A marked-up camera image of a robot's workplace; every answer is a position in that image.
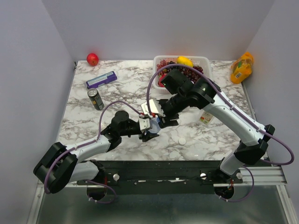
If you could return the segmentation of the blue small water bottle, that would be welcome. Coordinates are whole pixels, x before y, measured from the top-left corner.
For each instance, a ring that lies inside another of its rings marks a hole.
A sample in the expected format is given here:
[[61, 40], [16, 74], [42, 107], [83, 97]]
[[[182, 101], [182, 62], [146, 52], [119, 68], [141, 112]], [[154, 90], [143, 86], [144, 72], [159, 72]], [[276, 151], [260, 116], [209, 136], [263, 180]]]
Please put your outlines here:
[[150, 120], [150, 129], [149, 132], [152, 134], [158, 134], [160, 132], [161, 128], [159, 126], [159, 123], [155, 119]]

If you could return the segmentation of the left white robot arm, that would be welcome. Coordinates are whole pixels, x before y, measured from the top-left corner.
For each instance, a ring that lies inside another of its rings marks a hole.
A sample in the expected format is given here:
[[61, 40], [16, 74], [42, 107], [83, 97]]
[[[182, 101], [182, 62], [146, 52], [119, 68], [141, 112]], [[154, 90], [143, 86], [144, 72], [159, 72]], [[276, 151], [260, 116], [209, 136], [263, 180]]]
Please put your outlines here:
[[62, 190], [75, 174], [75, 167], [82, 161], [115, 149], [121, 144], [122, 136], [139, 136], [143, 142], [158, 136], [160, 131], [158, 117], [139, 117], [138, 121], [129, 118], [126, 111], [118, 111], [100, 137], [78, 144], [65, 146], [54, 143], [35, 166], [34, 175], [44, 184], [47, 194]]

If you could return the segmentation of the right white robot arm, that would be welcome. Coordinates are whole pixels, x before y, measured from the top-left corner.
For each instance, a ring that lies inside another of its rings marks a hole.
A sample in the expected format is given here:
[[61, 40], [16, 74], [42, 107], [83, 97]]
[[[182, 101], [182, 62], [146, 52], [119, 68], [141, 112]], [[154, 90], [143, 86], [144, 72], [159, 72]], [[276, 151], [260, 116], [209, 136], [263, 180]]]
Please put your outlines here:
[[163, 79], [162, 84], [173, 95], [169, 100], [160, 100], [159, 104], [165, 118], [160, 126], [176, 124], [178, 113], [187, 107], [197, 107], [210, 113], [239, 138], [238, 148], [226, 156], [215, 171], [215, 178], [221, 183], [231, 179], [232, 174], [243, 165], [254, 165], [264, 156], [275, 127], [262, 125], [246, 113], [239, 110], [210, 79], [200, 78], [193, 84], [179, 70], [171, 70]]

